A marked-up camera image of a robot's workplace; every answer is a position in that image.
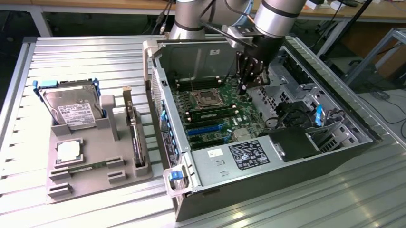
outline robotic arm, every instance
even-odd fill
[[[306,0],[262,0],[253,27],[233,23],[249,15],[249,0],[178,0],[171,39],[205,38],[207,23],[227,25],[227,40],[237,52],[238,93],[269,84],[267,66],[274,59]]]

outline floor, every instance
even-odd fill
[[[10,12],[0,12],[0,26],[3,26]],[[0,36],[0,103],[4,101],[10,80],[14,74],[14,67],[19,56],[23,38],[39,36],[32,18],[24,12],[14,12],[14,17],[4,27]],[[151,34],[151,20],[157,16],[125,15],[125,14],[82,14],[82,13],[47,13],[55,36],[114,36]],[[310,46],[320,38],[316,28],[320,21],[299,20],[293,27],[294,33]],[[314,46],[317,52],[324,40]],[[353,52],[338,45],[332,57],[352,57]]]

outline table leg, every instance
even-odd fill
[[[317,56],[318,56],[318,57],[320,57],[320,56],[328,51],[328,49],[330,48],[330,46],[332,46],[332,44],[334,43],[334,41],[336,41],[336,39],[337,39],[340,33],[341,33],[342,30],[344,30],[344,27],[348,25],[349,22],[350,22],[350,20],[349,20],[349,19],[345,19],[344,21],[341,21],[341,22],[337,24],[337,26],[336,26],[336,28],[334,28],[334,30],[333,30],[333,32],[332,32],[332,34],[330,34],[330,36],[329,36],[329,38],[328,38],[328,40],[326,40],[326,43],[324,44],[322,48],[320,49],[320,51],[318,51],[318,53],[317,53]]]
[[[34,22],[36,24],[38,27],[38,31],[42,37],[52,37],[52,31],[50,29],[50,25],[47,22],[47,19],[44,17],[44,12],[40,6],[34,6],[31,11],[31,16],[34,19]]]

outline power supply label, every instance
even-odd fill
[[[59,106],[58,109],[70,127],[95,123],[95,116],[88,103]]]
[[[237,166],[241,170],[270,163],[259,141],[243,142],[229,146]]]

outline motherboard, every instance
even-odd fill
[[[238,80],[177,82],[173,95],[193,150],[255,138],[263,131],[253,98],[235,92]]]

